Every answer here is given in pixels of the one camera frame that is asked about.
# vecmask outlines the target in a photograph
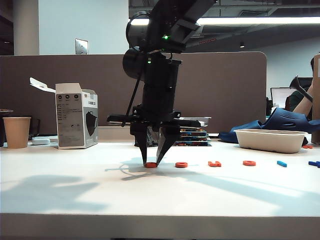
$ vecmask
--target ceiling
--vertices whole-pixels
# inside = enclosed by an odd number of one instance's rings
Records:
[[[129,17],[151,11],[158,0],[128,0]],[[218,0],[204,17],[320,17],[320,0]],[[146,26],[132,26],[137,43]],[[204,26],[188,41],[187,52],[239,51],[320,37],[319,25]],[[14,54],[13,0],[0,1],[0,55]]]

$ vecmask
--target white tray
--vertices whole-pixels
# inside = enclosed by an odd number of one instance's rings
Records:
[[[293,154],[299,152],[307,132],[264,129],[235,130],[241,148]]]

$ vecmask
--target cubicle partition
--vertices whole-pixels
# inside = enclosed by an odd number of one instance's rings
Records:
[[[40,119],[40,133],[54,134],[55,98],[29,84],[33,77],[49,88],[80,83],[98,95],[99,126],[109,114],[125,114],[136,80],[122,67],[121,54],[0,56],[0,109]],[[212,117],[207,131],[228,131],[266,116],[266,56],[261,52],[183,53],[174,108],[182,117]],[[142,100],[140,83],[133,105]]]

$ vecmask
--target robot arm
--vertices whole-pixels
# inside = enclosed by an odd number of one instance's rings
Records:
[[[162,53],[181,53],[186,42],[200,27],[200,18],[216,0],[159,0],[149,15],[146,39],[139,47],[124,54],[122,65],[126,74],[137,79],[126,115],[110,115],[111,124],[130,123],[130,134],[135,136],[147,162],[147,128],[160,131],[156,165],[180,136],[180,126],[200,127],[198,121],[179,120],[181,113],[173,109],[181,60],[166,58]],[[133,97],[139,82],[144,82],[142,103],[133,107]]]

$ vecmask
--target green led light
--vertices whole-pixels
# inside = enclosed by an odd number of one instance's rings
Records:
[[[170,38],[170,36],[167,36],[167,35],[163,35],[162,37],[164,40],[168,40],[168,38]]]

